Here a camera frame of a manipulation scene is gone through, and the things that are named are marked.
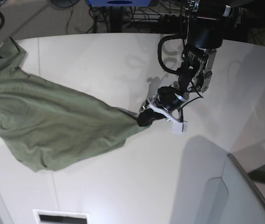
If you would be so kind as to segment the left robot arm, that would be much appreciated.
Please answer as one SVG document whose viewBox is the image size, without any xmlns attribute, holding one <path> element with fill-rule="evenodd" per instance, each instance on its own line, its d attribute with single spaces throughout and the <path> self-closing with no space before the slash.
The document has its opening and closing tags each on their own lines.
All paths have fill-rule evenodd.
<svg viewBox="0 0 265 224">
<path fill-rule="evenodd" d="M 188 0 L 186 1 L 185 27 L 180 34 L 160 39 L 157 48 L 158 62 L 168 74 L 178 77 L 169 86 L 160 87 L 156 94 L 148 97 L 140 108 L 137 123 L 140 127 L 150 126 L 161 119 L 183 126 L 183 109 L 192 102 L 191 93 L 202 98 L 210 84 L 212 66 L 221 47 L 225 32 L 234 19 L 234 10 L 248 9 L 260 13 L 255 22 L 261 25 L 265 19 L 265 0 Z M 164 43 L 182 40 L 182 63 L 173 70 L 162 59 Z"/>
</svg>

